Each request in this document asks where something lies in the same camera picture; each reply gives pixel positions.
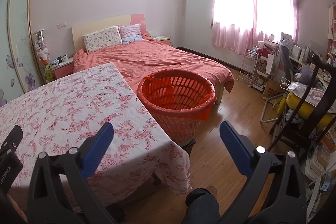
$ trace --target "chair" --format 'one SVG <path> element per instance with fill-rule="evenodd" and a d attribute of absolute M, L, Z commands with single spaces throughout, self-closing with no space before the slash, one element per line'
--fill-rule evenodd
<path fill-rule="evenodd" d="M 330 109 L 332 104 L 334 103 L 336 99 L 336 67 L 331 66 L 330 64 L 323 63 L 318 55 L 314 54 L 312 56 L 313 63 L 315 64 L 315 69 L 313 72 L 313 75 L 311 77 L 310 83 L 307 86 L 307 89 L 304 92 L 303 97 L 301 98 L 299 104 L 296 106 L 294 112 L 292 113 L 291 117 L 289 118 L 288 122 L 280 132 L 280 134 L 275 138 L 275 140 L 270 144 L 268 147 L 268 151 L 271 151 L 271 149 L 276 145 L 278 141 L 282 141 L 283 143 L 287 144 L 294 150 L 299 151 L 301 148 L 304 149 L 303 154 L 300 156 L 299 160 L 300 162 L 307 156 L 308 149 L 310 148 L 313 140 L 309 139 L 310 133 L 313 131 L 313 129 L 317 126 L 317 124 L 320 122 L 322 117 L 327 113 L 327 111 Z M 295 115 L 298 113 L 299 109 L 305 102 L 305 99 L 308 96 L 308 93 L 313 86 L 313 83 L 315 81 L 315 78 L 317 76 L 317 72 L 321 69 L 327 70 L 331 75 L 331 80 L 329 83 L 329 86 L 327 90 L 325 91 L 321 101 L 318 103 L 318 105 L 315 107 L 313 112 L 310 114 L 309 118 L 305 121 L 303 126 L 299 129 L 296 124 L 293 124 L 292 121 L 295 117 Z M 318 132 L 318 138 L 316 140 L 316 143 L 319 143 L 322 138 L 325 136 L 325 134 L 328 132 L 328 130 L 332 127 L 334 122 L 336 121 L 336 116 L 332 119 L 332 121 L 327 125 L 327 127 L 324 130 L 321 130 Z"/>

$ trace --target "baseboard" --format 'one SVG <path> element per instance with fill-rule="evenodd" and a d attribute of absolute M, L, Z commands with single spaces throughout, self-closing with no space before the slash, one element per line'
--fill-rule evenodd
<path fill-rule="evenodd" d="M 226 63 L 226 62 L 224 62 L 224 61 L 222 61 L 222 60 L 220 60 L 220 59 L 214 58 L 214 57 L 212 57 L 212 56 L 210 56 L 210 55 L 206 55 L 206 54 L 203 54 L 203 53 L 200 53 L 200 52 L 196 52 L 196 51 L 190 50 L 190 49 L 185 48 L 185 47 L 177 47 L 177 48 L 178 48 L 179 50 L 182 50 L 182 51 L 185 51 L 185 52 L 190 52 L 190 53 L 192 53 L 192 54 L 196 54 L 196 55 L 198 55 L 198 56 L 202 56 L 202 57 L 211 59 L 211 60 L 216 61 L 216 62 L 218 62 L 219 64 L 222 64 L 223 66 L 228 67 L 228 68 L 231 68 L 231 69 L 233 69 L 233 70 L 240 71 L 240 68 L 238 68 L 238 67 L 236 67 L 236 66 L 234 66 L 234 65 L 232 65 L 232 64 L 230 64 L 230 63 Z"/>

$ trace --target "blue gripper pad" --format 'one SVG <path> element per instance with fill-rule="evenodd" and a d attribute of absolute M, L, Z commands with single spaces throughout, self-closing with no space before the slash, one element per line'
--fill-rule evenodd
<path fill-rule="evenodd" d="M 95 173 L 101 159 L 113 140 L 113 136 L 113 126 L 112 124 L 106 122 L 93 137 L 95 140 L 85 153 L 82 160 L 81 174 L 84 179 L 87 179 L 87 177 L 90 177 Z"/>
<path fill-rule="evenodd" d="M 239 135 L 228 121 L 221 123 L 219 134 L 235 165 L 237 166 L 238 171 L 250 179 L 253 174 L 253 155 L 251 155 L 251 153 L 253 153 L 253 150 L 251 151 L 251 149 L 254 148 L 253 144 L 246 136 Z"/>

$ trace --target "laundry basket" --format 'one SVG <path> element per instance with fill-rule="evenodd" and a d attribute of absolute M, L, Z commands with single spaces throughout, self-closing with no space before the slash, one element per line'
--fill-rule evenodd
<path fill-rule="evenodd" d="M 212 83 L 189 70 L 168 69 L 146 76 L 137 95 L 167 135 L 185 146 L 206 121 L 216 101 Z"/>

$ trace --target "sliding wardrobe door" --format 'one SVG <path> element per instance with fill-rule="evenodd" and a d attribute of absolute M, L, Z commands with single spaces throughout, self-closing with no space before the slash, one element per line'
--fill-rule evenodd
<path fill-rule="evenodd" d="M 29 0 L 9 0 L 8 5 L 9 45 L 19 81 L 25 92 L 42 85 L 31 46 L 28 3 Z"/>
<path fill-rule="evenodd" d="M 9 47 L 7 7 L 8 0 L 0 0 L 0 107 L 24 94 Z"/>

